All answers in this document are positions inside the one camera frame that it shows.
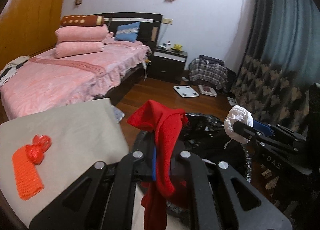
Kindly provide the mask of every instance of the bed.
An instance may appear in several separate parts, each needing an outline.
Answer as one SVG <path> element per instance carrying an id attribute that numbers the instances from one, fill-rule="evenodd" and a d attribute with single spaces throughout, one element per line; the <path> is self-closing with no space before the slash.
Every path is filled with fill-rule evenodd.
<path id="1" fill-rule="evenodd" d="M 110 32 L 122 24 L 140 21 L 136 48 L 123 43 L 104 46 L 103 52 L 55 59 L 54 49 L 31 58 L 4 86 L 1 101 L 8 119 L 54 107 L 104 97 L 117 102 L 143 75 L 141 62 L 156 47 L 162 15 L 104 13 Z"/>

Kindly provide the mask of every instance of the power outlet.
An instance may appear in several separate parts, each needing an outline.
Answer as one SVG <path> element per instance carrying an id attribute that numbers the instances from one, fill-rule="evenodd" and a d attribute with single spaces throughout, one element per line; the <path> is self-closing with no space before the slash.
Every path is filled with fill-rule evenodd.
<path id="1" fill-rule="evenodd" d="M 172 24 L 172 19 L 168 19 L 168 18 L 163 18 L 162 19 L 162 23 L 166 23 L 166 24 Z"/>

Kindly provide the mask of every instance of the bottle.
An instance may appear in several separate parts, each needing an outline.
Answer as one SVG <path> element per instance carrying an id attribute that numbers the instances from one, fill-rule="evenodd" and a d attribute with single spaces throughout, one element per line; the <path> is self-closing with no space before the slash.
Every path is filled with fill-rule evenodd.
<path id="1" fill-rule="evenodd" d="M 171 49 L 171 43 L 168 41 L 167 45 L 165 46 L 165 50 L 169 51 Z"/>

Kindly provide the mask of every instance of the plaid cloth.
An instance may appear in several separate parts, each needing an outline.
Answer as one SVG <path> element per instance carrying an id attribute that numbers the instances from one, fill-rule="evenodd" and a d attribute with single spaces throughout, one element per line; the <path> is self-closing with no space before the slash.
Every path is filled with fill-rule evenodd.
<path id="1" fill-rule="evenodd" d="M 216 86 L 216 89 L 226 89 L 228 83 L 228 70 L 226 67 L 217 63 L 209 63 L 204 59 L 194 59 L 189 64 L 189 79 L 208 81 Z"/>

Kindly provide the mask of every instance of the red cloth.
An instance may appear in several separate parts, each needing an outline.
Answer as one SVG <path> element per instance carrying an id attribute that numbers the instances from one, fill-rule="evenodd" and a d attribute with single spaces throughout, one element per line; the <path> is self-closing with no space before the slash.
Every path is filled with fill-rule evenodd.
<path id="1" fill-rule="evenodd" d="M 144 229 L 165 230 L 167 226 L 166 200 L 186 208 L 187 192 L 180 182 L 169 178 L 170 159 L 183 125 L 188 122 L 183 109 L 170 109 L 148 100 L 129 117 L 128 123 L 140 130 L 155 131 L 156 183 L 151 182 L 141 205 L 145 207 Z"/>

